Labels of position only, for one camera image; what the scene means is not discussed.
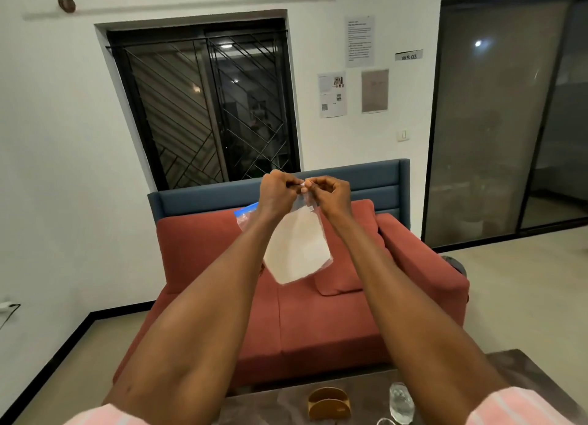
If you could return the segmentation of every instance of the hand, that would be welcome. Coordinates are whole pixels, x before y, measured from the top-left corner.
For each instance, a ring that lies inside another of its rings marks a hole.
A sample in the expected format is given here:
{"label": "hand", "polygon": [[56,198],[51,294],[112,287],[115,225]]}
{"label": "hand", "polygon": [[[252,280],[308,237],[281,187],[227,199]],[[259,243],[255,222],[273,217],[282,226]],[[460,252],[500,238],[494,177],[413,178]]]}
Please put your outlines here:
{"label": "hand", "polygon": [[304,184],[335,230],[341,221],[353,218],[349,182],[331,176],[321,176],[306,179]]}
{"label": "hand", "polygon": [[296,176],[273,170],[261,179],[256,212],[268,220],[280,222],[290,213],[292,204],[303,188],[304,181]]}

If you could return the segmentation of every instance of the person's right arm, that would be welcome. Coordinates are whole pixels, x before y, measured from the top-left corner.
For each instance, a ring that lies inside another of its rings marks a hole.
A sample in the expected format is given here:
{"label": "person's right arm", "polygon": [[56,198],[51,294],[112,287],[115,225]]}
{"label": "person's right arm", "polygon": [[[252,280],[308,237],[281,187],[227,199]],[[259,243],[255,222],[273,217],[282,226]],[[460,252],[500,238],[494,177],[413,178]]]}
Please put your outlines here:
{"label": "person's right arm", "polygon": [[424,420],[465,424],[506,382],[467,333],[353,219],[348,182],[324,176],[305,185],[349,249],[388,352]]}

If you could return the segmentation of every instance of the white wall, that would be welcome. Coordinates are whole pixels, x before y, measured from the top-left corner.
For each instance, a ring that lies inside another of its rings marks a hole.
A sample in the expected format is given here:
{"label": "white wall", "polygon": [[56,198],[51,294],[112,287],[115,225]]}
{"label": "white wall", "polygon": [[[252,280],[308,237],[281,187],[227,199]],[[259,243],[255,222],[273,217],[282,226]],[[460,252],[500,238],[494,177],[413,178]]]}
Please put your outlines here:
{"label": "white wall", "polygon": [[[92,310],[154,299],[164,284],[129,132],[95,24],[286,9],[304,169],[407,157],[420,235],[440,0],[1,0],[0,299],[23,306],[0,332],[0,413]],[[390,110],[320,119],[316,75],[345,66],[343,18],[376,16]],[[424,49],[395,63],[393,53]],[[412,139],[396,143],[397,129]]]}

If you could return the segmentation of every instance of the sofa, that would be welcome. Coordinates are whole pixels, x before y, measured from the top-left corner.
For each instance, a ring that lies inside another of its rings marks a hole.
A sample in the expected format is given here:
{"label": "sofa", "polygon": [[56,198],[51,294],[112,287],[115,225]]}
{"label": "sofa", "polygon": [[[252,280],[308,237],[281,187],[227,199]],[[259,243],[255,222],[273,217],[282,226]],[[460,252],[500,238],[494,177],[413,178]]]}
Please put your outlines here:
{"label": "sofa", "polygon": [[[467,278],[409,228],[407,159],[297,173],[349,181],[353,213],[395,262],[459,325]],[[166,285],[114,375],[121,374],[165,308],[239,235],[234,210],[259,197],[260,179],[151,193]],[[334,263],[313,276],[279,285],[261,272],[231,386],[240,387],[389,362],[348,252],[322,219]]]}

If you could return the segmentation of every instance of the table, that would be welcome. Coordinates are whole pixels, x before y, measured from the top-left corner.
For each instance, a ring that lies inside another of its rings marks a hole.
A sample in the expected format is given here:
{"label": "table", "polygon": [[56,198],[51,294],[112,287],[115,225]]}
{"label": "table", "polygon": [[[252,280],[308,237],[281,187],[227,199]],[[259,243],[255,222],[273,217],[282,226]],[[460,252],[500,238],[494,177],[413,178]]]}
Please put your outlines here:
{"label": "table", "polygon": [[[513,386],[538,392],[572,423],[588,425],[585,411],[522,351],[514,349],[492,353],[488,359]],[[340,425],[376,425],[379,418],[390,417],[388,390],[393,382],[401,382],[398,370],[228,397],[220,410],[218,425],[309,424],[306,400],[311,392],[323,386],[341,388],[349,396],[352,416],[339,421]],[[413,424],[422,423],[417,411]]]}

